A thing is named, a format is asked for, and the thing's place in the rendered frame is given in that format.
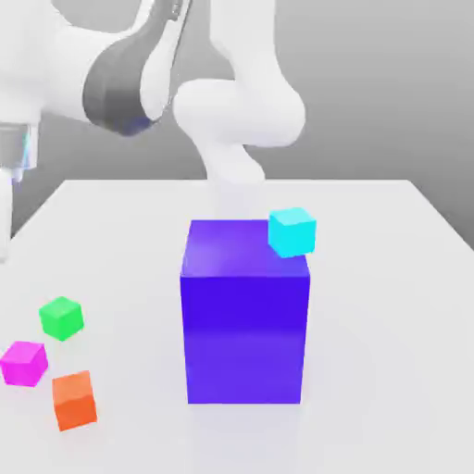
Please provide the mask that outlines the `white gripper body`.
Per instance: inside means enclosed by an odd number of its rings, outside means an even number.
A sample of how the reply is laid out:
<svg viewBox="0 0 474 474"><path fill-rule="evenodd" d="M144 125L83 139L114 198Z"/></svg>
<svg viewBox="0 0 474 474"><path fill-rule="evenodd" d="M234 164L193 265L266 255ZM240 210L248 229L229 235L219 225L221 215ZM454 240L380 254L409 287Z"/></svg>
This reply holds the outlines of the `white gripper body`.
<svg viewBox="0 0 474 474"><path fill-rule="evenodd" d="M0 168L0 263L8 255L12 226L12 176L9 169Z"/></svg>

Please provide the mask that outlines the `small green cube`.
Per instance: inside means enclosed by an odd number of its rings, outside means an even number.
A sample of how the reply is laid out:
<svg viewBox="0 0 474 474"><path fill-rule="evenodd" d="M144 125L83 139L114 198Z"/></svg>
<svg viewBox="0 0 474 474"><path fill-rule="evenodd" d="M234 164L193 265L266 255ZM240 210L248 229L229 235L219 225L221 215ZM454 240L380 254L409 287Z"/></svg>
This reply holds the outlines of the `small green cube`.
<svg viewBox="0 0 474 474"><path fill-rule="evenodd" d="M39 309L44 333L66 341L84 326L81 304L64 296L59 296Z"/></svg>

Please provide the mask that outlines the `small magenta cube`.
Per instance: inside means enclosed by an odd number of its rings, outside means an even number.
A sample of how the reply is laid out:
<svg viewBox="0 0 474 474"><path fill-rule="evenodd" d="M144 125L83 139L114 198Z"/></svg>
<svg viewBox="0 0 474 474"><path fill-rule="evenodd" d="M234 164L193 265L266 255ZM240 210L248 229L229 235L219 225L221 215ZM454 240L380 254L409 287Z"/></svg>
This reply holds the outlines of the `small magenta cube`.
<svg viewBox="0 0 474 474"><path fill-rule="evenodd" d="M35 387L48 369L44 344L13 342L0 357L0 369L7 385Z"/></svg>

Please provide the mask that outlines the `small orange cube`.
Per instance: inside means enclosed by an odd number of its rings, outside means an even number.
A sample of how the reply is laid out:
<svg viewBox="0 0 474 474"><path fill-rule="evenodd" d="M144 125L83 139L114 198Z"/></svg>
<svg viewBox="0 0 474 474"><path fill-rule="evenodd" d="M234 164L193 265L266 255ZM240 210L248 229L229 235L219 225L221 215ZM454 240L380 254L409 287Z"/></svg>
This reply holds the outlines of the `small orange cube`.
<svg viewBox="0 0 474 474"><path fill-rule="evenodd" d="M97 421L94 391L88 370L54 378L52 394L60 431Z"/></svg>

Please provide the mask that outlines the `small cyan cube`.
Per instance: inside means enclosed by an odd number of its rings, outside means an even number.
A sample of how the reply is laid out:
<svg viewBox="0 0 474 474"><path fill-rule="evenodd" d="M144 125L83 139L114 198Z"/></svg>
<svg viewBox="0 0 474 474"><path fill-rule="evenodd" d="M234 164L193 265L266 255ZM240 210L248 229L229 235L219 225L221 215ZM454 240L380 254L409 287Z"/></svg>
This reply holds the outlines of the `small cyan cube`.
<svg viewBox="0 0 474 474"><path fill-rule="evenodd" d="M273 210L268 217L268 244L282 258L304 256L316 247L317 221L302 207Z"/></svg>

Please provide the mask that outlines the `large purple box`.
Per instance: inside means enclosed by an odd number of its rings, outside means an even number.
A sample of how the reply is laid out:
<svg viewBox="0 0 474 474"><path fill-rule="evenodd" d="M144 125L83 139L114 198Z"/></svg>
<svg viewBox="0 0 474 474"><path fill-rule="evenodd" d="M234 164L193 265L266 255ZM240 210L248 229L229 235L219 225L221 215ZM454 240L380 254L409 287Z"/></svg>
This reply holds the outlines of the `large purple box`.
<svg viewBox="0 0 474 474"><path fill-rule="evenodd" d="M191 404L298 404L310 271L282 258L265 220L192 220L181 266Z"/></svg>

